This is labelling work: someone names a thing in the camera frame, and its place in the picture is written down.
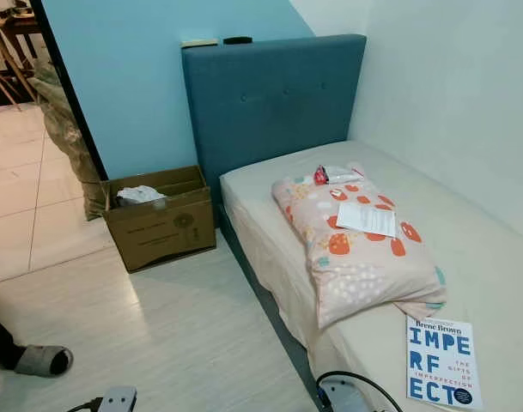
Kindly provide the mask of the pink patterned pillow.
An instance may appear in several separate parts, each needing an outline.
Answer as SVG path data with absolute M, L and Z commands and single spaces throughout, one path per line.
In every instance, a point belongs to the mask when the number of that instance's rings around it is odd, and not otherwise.
M 339 167 L 354 168 L 364 178 L 316 185 L 309 173 L 282 178 L 271 187 L 278 208 L 304 244 L 319 327 L 381 305 L 395 305 L 412 318 L 433 317 L 446 305 L 448 292 L 445 274 L 425 239 L 358 162 Z M 337 227 L 341 203 L 390 209 L 398 221 L 396 236 Z

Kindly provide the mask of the camouflage patterned cloth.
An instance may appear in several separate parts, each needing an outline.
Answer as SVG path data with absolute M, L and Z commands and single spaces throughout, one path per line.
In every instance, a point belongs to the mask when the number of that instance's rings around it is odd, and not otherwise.
M 46 133 L 69 158 L 71 169 L 80 182 L 86 220 L 101 217 L 106 209 L 106 199 L 101 189 L 100 176 L 85 144 L 84 134 L 77 125 L 76 115 L 66 98 L 64 86 L 58 79 L 56 67 L 46 58 L 34 60 L 33 77 L 28 82 L 37 91 L 37 102 L 44 113 Z

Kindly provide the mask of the grey slipper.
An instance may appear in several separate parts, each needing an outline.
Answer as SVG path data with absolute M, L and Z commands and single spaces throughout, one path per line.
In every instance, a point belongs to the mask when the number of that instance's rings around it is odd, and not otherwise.
M 57 378 L 66 374 L 73 365 L 74 356 L 65 346 L 28 345 L 21 347 L 14 372 L 41 378 Z

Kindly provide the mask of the brown cardboard box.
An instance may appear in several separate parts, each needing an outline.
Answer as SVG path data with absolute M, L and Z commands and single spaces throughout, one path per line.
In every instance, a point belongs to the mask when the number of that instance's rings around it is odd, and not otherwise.
M 121 188 L 147 185 L 167 199 L 119 207 Z M 104 220 L 128 272 L 216 247 L 210 186 L 196 165 L 104 181 Z

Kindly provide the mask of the dark wooden table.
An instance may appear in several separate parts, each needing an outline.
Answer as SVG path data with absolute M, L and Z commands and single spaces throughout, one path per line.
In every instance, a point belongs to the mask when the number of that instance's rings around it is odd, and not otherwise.
M 17 105 L 15 94 L 19 88 L 31 100 L 38 98 L 28 80 L 33 77 L 34 63 L 39 58 L 31 38 L 41 33 L 29 1 L 0 3 L 0 89 L 12 106 Z

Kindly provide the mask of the blue upholstered headboard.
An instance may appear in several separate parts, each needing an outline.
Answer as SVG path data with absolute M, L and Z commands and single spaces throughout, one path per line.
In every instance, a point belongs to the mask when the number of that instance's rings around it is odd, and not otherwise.
M 196 157 L 215 207 L 225 173 L 347 140 L 367 42 L 348 33 L 182 50 Z

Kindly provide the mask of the white blue paperback book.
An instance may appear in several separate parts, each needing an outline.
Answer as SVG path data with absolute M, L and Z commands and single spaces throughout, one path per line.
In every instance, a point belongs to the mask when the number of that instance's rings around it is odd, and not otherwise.
M 406 319 L 406 389 L 438 407 L 483 409 L 473 327 L 451 319 Z

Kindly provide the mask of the mattress with cream sheet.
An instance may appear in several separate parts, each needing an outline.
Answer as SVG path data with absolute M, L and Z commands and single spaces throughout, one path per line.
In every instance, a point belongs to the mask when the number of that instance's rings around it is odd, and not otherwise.
M 405 395 L 405 315 L 375 307 L 320 329 L 303 243 L 273 199 L 285 177 L 316 166 L 358 162 L 400 215 L 421 233 L 445 274 L 448 301 L 439 317 L 472 325 L 483 412 L 523 412 L 523 236 L 474 203 L 390 154 L 363 142 L 333 142 L 254 162 L 219 177 L 223 208 L 283 322 L 307 349 L 313 377 L 337 372 L 371 380 L 374 409 L 398 401 L 404 412 L 445 412 Z

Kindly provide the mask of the black door frame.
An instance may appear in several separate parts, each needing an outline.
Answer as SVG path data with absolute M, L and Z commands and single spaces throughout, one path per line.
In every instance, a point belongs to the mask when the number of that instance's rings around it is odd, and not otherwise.
M 49 52 L 49 55 L 52 56 L 53 65 L 56 67 L 58 79 L 61 82 L 61 87 L 64 90 L 66 99 L 71 107 L 76 126 L 79 127 L 82 140 L 86 145 L 89 156 L 91 156 L 94 169 L 96 170 L 97 175 L 99 175 L 101 181 L 107 181 L 108 176 L 106 168 L 104 168 L 99 150 L 96 148 L 93 135 L 88 127 L 88 122 L 86 122 L 84 117 L 81 103 L 79 97 L 77 97 L 76 90 L 74 90 L 69 71 L 66 69 L 64 55 L 62 55 L 60 47 L 58 47 L 56 32 L 54 32 L 48 13 L 46 13 L 44 0 L 29 0 L 29 2 L 31 8 L 33 8 L 33 14 L 36 15 L 36 21 L 40 28 L 41 35 L 44 36 L 46 50 Z

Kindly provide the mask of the dark bed frame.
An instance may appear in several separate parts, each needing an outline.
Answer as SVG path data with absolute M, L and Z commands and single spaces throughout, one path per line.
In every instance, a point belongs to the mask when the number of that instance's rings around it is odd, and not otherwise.
M 234 230 L 227 212 L 220 203 L 215 204 L 214 209 L 219 232 L 222 233 L 229 250 L 234 254 L 234 258 L 236 258 L 237 263 L 242 271 L 244 271 L 246 282 L 249 283 L 253 293 L 256 294 L 258 303 L 260 303 L 262 310 L 264 310 L 265 316 L 268 318 L 274 333 L 277 334 L 278 341 L 280 341 L 286 356 L 288 356 L 292 367 L 297 376 L 299 376 L 301 385 L 305 388 L 308 396 L 311 397 L 313 407 L 317 412 L 325 412 L 325 408 L 319 400 L 319 387 L 317 387 L 311 366 L 309 366 L 307 349 L 293 337 L 291 330 L 289 330 L 288 326 L 283 322 L 273 294 L 258 282 L 256 271 L 253 270 L 253 267 L 249 263 L 248 256 L 244 252 L 244 247 L 242 247 L 238 234 L 236 230 Z

